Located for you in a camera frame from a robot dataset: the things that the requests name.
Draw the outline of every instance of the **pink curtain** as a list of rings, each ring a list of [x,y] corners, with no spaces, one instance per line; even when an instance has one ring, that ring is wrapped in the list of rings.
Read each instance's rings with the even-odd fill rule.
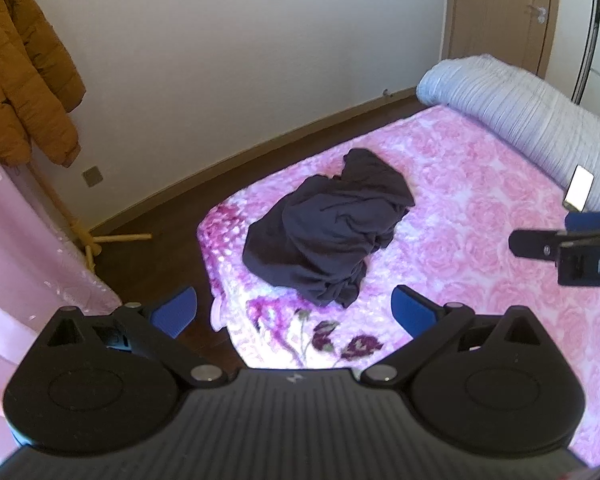
[[[0,167],[0,462],[16,447],[2,413],[4,387],[36,335],[66,304],[85,314],[109,314],[120,299],[84,267],[34,195],[25,198]]]

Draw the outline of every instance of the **wooden coat rack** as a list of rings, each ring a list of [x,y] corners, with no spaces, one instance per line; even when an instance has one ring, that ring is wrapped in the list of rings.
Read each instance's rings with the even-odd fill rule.
[[[80,220],[69,211],[69,208],[64,204],[56,190],[53,188],[51,183],[48,181],[46,176],[40,172],[35,162],[30,161],[27,163],[27,167],[31,172],[33,178],[38,183],[42,191],[49,197],[49,200],[58,209],[60,214],[64,217],[66,222],[69,224],[69,229],[75,234],[75,236],[84,245],[84,255],[87,263],[87,267],[91,272],[95,272],[95,263],[93,261],[94,256],[98,256],[102,252],[102,246],[100,244],[106,244],[110,242],[135,242],[138,240],[151,240],[152,235],[149,233],[139,235],[111,235],[111,236],[93,236],[80,224]]]

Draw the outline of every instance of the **smartphone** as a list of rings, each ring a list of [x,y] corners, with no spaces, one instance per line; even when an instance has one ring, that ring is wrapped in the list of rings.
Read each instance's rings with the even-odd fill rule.
[[[582,212],[589,197],[592,184],[593,174],[581,165],[577,165],[562,205],[569,211]]]

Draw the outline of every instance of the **pillow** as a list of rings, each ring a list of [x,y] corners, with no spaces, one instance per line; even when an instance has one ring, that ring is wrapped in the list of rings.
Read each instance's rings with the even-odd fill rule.
[[[600,118],[539,77],[487,55],[446,59],[416,93],[480,121],[563,189],[584,166],[594,175],[587,210],[600,211]]]

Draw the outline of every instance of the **door handle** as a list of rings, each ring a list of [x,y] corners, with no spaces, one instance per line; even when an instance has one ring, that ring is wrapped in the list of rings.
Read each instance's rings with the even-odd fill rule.
[[[532,13],[536,16],[538,23],[544,23],[546,21],[546,7],[536,7],[531,4],[527,5],[527,7],[531,9]]]

